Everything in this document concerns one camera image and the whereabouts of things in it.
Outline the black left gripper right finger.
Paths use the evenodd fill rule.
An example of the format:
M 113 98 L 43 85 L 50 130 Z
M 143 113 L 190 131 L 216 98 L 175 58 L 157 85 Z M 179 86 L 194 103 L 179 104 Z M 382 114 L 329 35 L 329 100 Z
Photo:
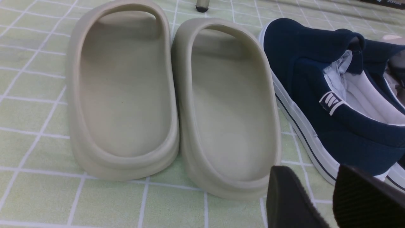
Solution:
M 405 195 L 362 170 L 341 165 L 333 213 L 340 228 L 403 228 Z

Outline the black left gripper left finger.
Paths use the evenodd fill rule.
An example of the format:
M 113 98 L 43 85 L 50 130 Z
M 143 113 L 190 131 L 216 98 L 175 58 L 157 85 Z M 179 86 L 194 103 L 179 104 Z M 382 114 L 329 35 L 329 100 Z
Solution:
M 329 228 L 298 176 L 287 166 L 272 166 L 266 200 L 269 228 Z

